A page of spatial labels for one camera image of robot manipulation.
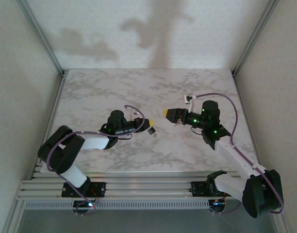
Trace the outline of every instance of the purple wire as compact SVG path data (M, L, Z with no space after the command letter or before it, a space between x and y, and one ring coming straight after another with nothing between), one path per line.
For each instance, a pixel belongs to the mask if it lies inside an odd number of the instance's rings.
M119 134L119 135L111 135L111 134L106 134L106 133L102 133L102 132L95 132L95 131L74 131L74 132L71 132L69 134L67 134L66 136L64 136L62 139L60 139L52 148L51 150L49 151L48 153L48 156L47 156L47 159L46 159L46 168L48 171L54 171L51 167L50 167L50 158L53 154L53 152L55 151L55 149L62 143L64 142L67 138L71 137L72 135L75 135L75 134L99 134L99 135L103 135L103 136L108 136L108 137L120 137L120 136L126 136L126 135L130 135L136 131L138 131L143 125L144 125L144 121L145 121L145 117L144 117L144 114L137 108L131 106L131 105L124 105L125 108L127 107L130 107L130 108L133 108L134 110L136 110L141 116L142 116L142 122L140 124L140 126L138 128L136 128L134 131L132 132L129 132L129 133L124 133L124 134ZM74 189L74 191L81 197L83 198L85 201L84 202L91 202L88 198L86 198L83 194L81 194L77 189L76 187L74 187L74 185L72 185L66 178L64 178L62 175L60 174L57 174L60 178L62 178L64 181L66 181L66 183L68 185L71 186L72 189Z
M242 203L240 202L240 203L238 203L238 205L235 207L235 208L233 208L233 209L231 209L231 210L228 210L228 211L224 211L224 212L219 212L219 215L227 215L227 214L230 214L230 213L232 213L232 212L235 212L236 210L238 210L239 209L239 207L242 205Z
M225 97L233 106L234 111L235 111L235 125L234 128L231 132L231 145L234 146L234 150L238 152L238 154L251 166L253 166L254 164L235 146L235 143L233 141L233 137L237 128L237 124L238 124L238 111L237 108L234 104L234 102L226 95L221 94L221 93L206 93L206 94L202 94L202 95L197 95L196 98L199 97L203 97L203 96L210 96L210 95L217 95L217 96L222 96ZM284 213L284 203L282 201L282 198L280 197L279 193L277 192L277 190L275 189L275 187L272 185L272 183L270 182L270 180L261 172L261 170L259 170L257 167L255 168L255 170L264 178L264 180L268 183L269 187L272 189L272 191L274 192L275 196L277 197L280 205L281 205L281 210L279 211L271 211L272 214L283 214Z

